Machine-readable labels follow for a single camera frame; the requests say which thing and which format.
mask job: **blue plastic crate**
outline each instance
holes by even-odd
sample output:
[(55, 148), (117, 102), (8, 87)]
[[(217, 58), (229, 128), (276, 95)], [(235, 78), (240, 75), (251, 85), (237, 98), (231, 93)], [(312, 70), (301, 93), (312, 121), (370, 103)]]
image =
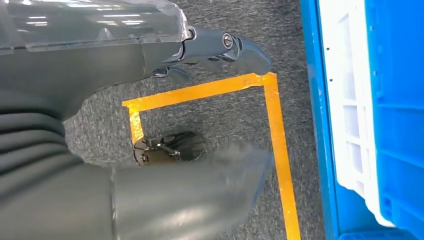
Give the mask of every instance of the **blue plastic crate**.
[(381, 214), (424, 239), (424, 1), (365, 7)]
[(345, 233), (339, 237), (339, 240), (416, 240), (416, 238), (407, 231), (395, 229), (386, 231)]
[[(420, 59), (421, 56), (424, 58), (424, 50), (419, 45), (424, 34), (424, 1), (402, 3), (399, 0), (381, 0), (377, 4), (365, 1), (370, 27), (371, 68), (375, 76), (380, 77), (373, 78), (373, 81), (377, 79), (377, 84), (383, 83), (374, 87), (374, 101), (379, 98), (374, 110), (374, 115), (377, 115), (376, 144), (380, 157), (378, 171), (384, 172), (379, 179), (383, 182), (380, 193), (387, 199), (381, 205), (389, 209), (391, 221), (421, 238), (419, 231), (421, 227), (424, 229), (424, 224), (416, 219), (422, 219), (420, 216), (423, 216), (420, 203), (424, 202), (421, 201), (424, 191), (414, 192), (424, 185), (423, 181), (419, 182), (424, 178), (420, 167), (424, 161), (421, 161), (421, 165), (419, 161), (424, 154), (413, 150), (419, 150), (419, 144), (424, 138), (423, 128), (417, 129), (420, 126), (417, 123), (424, 120), (424, 98), (419, 95), (419, 91), (424, 89), (424, 82), (412, 80), (420, 79), (420, 65), (424, 66)], [(368, 211), (364, 199), (341, 187), (336, 181), (318, 4), (319, 0), (300, 1), (326, 239), (415, 240), (406, 230), (379, 225)], [(381, 154), (384, 151), (380, 151), (384, 149), (396, 153), (389, 156), (396, 160), (384, 159)], [(402, 157), (409, 157), (412, 163), (399, 160)]]

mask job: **gray flexible tube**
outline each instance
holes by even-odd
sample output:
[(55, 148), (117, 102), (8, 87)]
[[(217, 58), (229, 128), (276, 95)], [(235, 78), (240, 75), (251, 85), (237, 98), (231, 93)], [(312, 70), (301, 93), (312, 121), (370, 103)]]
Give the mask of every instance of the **gray flexible tube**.
[(49, 116), (0, 115), (0, 143), (14, 136), (0, 145), (2, 240), (209, 239), (247, 216), (272, 162), (234, 147), (188, 164), (102, 168), (62, 133)]

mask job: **plastic crate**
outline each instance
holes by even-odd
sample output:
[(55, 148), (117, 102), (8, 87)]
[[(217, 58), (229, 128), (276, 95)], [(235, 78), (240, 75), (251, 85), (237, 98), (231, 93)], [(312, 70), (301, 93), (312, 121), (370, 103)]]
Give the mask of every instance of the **plastic crate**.
[(407, 231), (387, 230), (345, 233), (338, 240), (416, 240), (416, 238)]
[(364, 0), (320, 0), (322, 39), (337, 181), (381, 215)]
[(365, 1), (381, 213), (424, 239), (424, 1)]

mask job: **screw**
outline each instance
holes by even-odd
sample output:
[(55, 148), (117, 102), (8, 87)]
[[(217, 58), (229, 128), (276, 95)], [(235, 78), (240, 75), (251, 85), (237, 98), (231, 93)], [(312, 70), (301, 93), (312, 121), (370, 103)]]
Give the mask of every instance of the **screw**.
[(224, 35), (222, 35), (222, 43), (225, 48), (231, 49), (233, 46), (233, 37), (229, 33), (224, 33)]

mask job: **transparent plastic cover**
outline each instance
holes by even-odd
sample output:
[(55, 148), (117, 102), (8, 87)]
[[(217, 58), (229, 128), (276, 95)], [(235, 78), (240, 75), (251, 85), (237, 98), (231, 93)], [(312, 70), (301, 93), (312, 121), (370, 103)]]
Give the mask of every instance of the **transparent plastic cover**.
[(1, 0), (0, 49), (45, 51), (182, 42), (183, 11), (167, 0)]

